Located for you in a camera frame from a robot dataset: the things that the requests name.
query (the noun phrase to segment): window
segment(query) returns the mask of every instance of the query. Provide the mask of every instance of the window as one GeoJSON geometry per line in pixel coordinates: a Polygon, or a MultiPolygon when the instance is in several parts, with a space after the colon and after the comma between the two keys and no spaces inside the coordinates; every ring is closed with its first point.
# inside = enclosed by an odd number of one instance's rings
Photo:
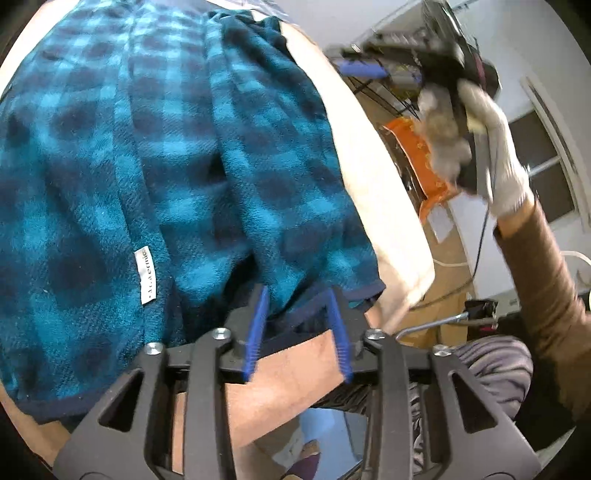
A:
{"type": "Polygon", "coordinates": [[[509,124],[515,152],[530,175],[531,188],[539,198],[548,222],[576,210],[561,158],[535,111],[509,124]]]}

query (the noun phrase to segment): black cable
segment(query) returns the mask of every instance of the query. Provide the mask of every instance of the black cable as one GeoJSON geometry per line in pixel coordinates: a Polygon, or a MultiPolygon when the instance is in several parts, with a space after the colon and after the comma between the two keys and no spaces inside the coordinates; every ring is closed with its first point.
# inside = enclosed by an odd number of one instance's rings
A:
{"type": "MultiPolygon", "coordinates": [[[[493,172],[492,173],[492,191],[493,192],[495,191],[495,188],[496,188],[496,168],[498,166],[498,161],[499,161],[499,158],[498,158],[499,152],[497,149],[498,149],[498,145],[495,145],[494,155],[493,155],[493,152],[491,151],[491,167],[492,167],[492,172],[493,172]]],[[[439,297],[435,300],[428,301],[427,303],[420,303],[419,305],[411,307],[410,309],[408,309],[409,312],[413,312],[415,310],[426,309],[427,307],[430,307],[431,305],[435,305],[436,303],[439,303],[440,301],[448,299],[452,295],[455,295],[456,293],[460,293],[467,286],[469,286],[470,283],[472,283],[474,281],[474,277],[476,276],[476,272],[478,271],[478,265],[480,264],[480,253],[482,252],[482,242],[484,240],[484,232],[486,230],[486,224],[488,223],[488,214],[490,212],[490,209],[491,209],[491,206],[489,205],[486,208],[486,213],[484,215],[484,222],[482,223],[482,231],[480,232],[480,240],[478,240],[478,253],[476,254],[476,264],[474,265],[474,273],[470,277],[470,280],[468,280],[464,284],[460,285],[458,288],[455,288],[454,290],[446,293],[445,295],[442,295],[441,297],[439,297]]]]}
{"type": "Polygon", "coordinates": [[[484,232],[486,231],[486,224],[488,223],[488,213],[489,213],[489,209],[487,208],[486,214],[484,217],[484,222],[482,223],[482,231],[480,232],[480,240],[478,242],[478,253],[476,254],[476,264],[474,265],[474,273],[470,277],[470,280],[468,280],[464,284],[460,285],[458,288],[455,288],[454,290],[447,292],[445,295],[442,295],[441,297],[439,297],[435,300],[428,301],[427,303],[421,303],[419,305],[416,305],[416,306],[410,308],[408,310],[409,312],[414,312],[415,310],[426,309],[427,307],[430,307],[431,305],[435,305],[436,303],[439,303],[440,301],[448,299],[452,295],[455,295],[456,293],[460,293],[462,290],[464,290],[466,287],[468,287],[474,281],[474,277],[476,276],[476,272],[478,271],[478,265],[480,264],[480,253],[482,252],[482,242],[484,240],[484,232]]]}

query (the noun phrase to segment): gray striped fabric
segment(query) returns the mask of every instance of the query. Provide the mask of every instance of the gray striped fabric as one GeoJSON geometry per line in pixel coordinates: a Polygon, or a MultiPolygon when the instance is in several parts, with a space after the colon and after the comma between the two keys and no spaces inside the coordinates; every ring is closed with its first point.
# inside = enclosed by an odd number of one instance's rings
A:
{"type": "MultiPolygon", "coordinates": [[[[453,348],[460,361],[494,397],[503,411],[514,418],[530,389],[534,366],[530,351],[517,338],[490,336],[453,348]]],[[[370,385],[341,384],[313,405],[366,413],[370,385]]],[[[414,431],[414,473],[423,470],[423,439],[417,384],[410,388],[414,431]]]]}

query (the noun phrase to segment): brown sleeve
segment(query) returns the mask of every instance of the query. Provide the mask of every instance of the brown sleeve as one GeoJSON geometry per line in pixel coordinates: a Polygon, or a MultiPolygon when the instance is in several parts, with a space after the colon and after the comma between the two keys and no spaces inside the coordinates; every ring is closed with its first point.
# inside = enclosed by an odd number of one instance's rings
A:
{"type": "Polygon", "coordinates": [[[575,419],[591,404],[591,319],[539,203],[529,220],[509,238],[495,229],[511,270],[525,327],[540,356],[555,366],[560,401],[575,419]]]}

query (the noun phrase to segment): white cable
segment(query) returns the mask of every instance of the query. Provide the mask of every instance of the white cable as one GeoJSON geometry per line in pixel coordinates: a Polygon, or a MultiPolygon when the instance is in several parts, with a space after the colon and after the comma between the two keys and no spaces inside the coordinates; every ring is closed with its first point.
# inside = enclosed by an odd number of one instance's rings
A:
{"type": "Polygon", "coordinates": [[[467,267],[468,266],[468,262],[462,262],[462,263],[444,263],[444,262],[440,262],[439,260],[433,258],[433,262],[436,263],[437,265],[440,265],[442,267],[467,267]]]}
{"type": "Polygon", "coordinates": [[[591,260],[589,257],[586,257],[581,252],[577,252],[575,250],[564,250],[560,252],[563,257],[577,257],[584,261],[587,265],[591,265],[591,260]]]}

